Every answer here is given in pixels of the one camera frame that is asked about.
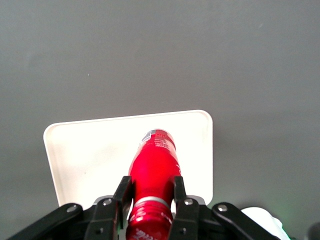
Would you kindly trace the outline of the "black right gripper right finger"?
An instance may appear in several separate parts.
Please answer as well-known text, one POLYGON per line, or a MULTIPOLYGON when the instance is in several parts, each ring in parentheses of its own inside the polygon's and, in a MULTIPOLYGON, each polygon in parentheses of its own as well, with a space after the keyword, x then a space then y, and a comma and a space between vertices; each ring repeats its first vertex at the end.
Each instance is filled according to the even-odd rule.
POLYGON ((169 240, 278 240, 228 202, 209 208, 187 196, 184 179, 174 178, 176 214, 169 230, 169 240))

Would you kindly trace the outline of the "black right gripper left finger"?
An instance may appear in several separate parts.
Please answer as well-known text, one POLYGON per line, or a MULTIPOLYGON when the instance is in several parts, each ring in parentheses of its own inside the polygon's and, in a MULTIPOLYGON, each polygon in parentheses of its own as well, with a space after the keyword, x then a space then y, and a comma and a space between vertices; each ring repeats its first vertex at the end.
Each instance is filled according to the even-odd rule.
POLYGON ((132 178, 123 176, 115 193, 84 210, 67 203, 9 237, 10 240, 118 240, 132 203, 132 178))

